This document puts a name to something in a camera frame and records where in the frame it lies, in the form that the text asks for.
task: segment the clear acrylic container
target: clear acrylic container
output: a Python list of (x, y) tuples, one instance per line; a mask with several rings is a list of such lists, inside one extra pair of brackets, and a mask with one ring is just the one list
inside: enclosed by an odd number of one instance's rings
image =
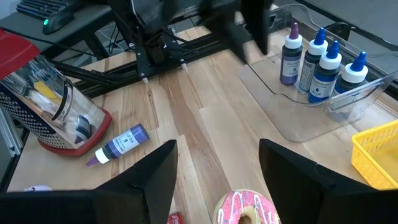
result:
[[(290, 12), (300, 9), (307, 16), (303, 21)], [(301, 92), (297, 80), (295, 85), (284, 85), (279, 81), (282, 47), (290, 25), (298, 22), (303, 36), (303, 53), (310, 40), (315, 38), (320, 26), (312, 22), (308, 9), (299, 4), (286, 5), (271, 11), (273, 25), (270, 27), (269, 54), (263, 60), (246, 65), (239, 73), (241, 81), (268, 115), (278, 131), (291, 141), (302, 142), (325, 134), (345, 124), (361, 119), (366, 110), (397, 77), (398, 72), (387, 74), (371, 63), (367, 63), (369, 73), (366, 84), (328, 100), (311, 104), (308, 93)], [(342, 66), (353, 62), (360, 49), (327, 31), (329, 46), (339, 40)], [(367, 58), (390, 55), (373, 55)]]

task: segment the donut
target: donut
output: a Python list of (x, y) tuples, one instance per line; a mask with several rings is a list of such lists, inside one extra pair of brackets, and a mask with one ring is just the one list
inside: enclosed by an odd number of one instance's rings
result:
[(234, 190), (222, 197), (213, 212), (213, 224), (238, 224), (241, 217), (252, 224), (278, 224), (274, 205), (252, 190)]
[(29, 188), (25, 189), (25, 192), (31, 192), (31, 191), (48, 191), (52, 190), (50, 187), (46, 185), (36, 185), (36, 186), (30, 186)]

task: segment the blue bottle label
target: blue bottle label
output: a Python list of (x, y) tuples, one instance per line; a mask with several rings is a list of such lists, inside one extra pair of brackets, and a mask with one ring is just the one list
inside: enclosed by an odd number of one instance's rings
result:
[(325, 100), (331, 95), (335, 83), (336, 77), (333, 77), (333, 79), (326, 78), (319, 80), (318, 77), (315, 75), (311, 81), (310, 94), (317, 98), (320, 98), (321, 100)]
[(120, 152), (120, 154), (125, 154), (126, 152), (130, 151), (131, 149), (139, 145), (131, 129), (119, 135), (118, 137), (114, 138), (111, 142), (112, 144), (109, 144), (109, 146), (112, 149), (112, 151), (114, 151), (112, 147), (114, 146), (114, 149)]

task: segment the wooden table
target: wooden table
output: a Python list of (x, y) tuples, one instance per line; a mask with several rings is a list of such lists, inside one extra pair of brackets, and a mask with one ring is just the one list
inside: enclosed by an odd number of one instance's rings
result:
[[(196, 27), (179, 36), (194, 39), (206, 33), (204, 28)], [(283, 44), (284, 35), (275, 33), (272, 38), (279, 38), (279, 44)], [(264, 58), (252, 42), (246, 44), (246, 50), (250, 62)], [(134, 54), (124, 52), (86, 68), (103, 71), (131, 60), (135, 60)], [(30, 135), (9, 191), (40, 184), (57, 190), (92, 189), (169, 139), (178, 141), (172, 209), (181, 210), (187, 223), (210, 223), (217, 201), (231, 189), (251, 189), (270, 198), (258, 160), (260, 138), (271, 139), (364, 182), (351, 165), (350, 137), (396, 119), (398, 103), (395, 100), (383, 94), (361, 121), (307, 142), (290, 142), (278, 133), (238, 78), (242, 66), (226, 50), (189, 63), (188, 73), (178, 68), (151, 79), (148, 85), (139, 82), (94, 98), (93, 101), (113, 117), (106, 136), (95, 149), (138, 123), (148, 130), (150, 141), (119, 160), (86, 167), (95, 150), (80, 158), (61, 157), (40, 147)]]

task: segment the computer mouse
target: computer mouse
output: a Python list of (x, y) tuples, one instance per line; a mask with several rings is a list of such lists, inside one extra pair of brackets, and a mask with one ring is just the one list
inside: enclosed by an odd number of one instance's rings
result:
[(59, 12), (58, 14), (50, 16), (48, 19), (44, 20), (43, 34), (49, 35), (54, 33), (67, 25), (74, 18), (75, 16), (70, 12)]

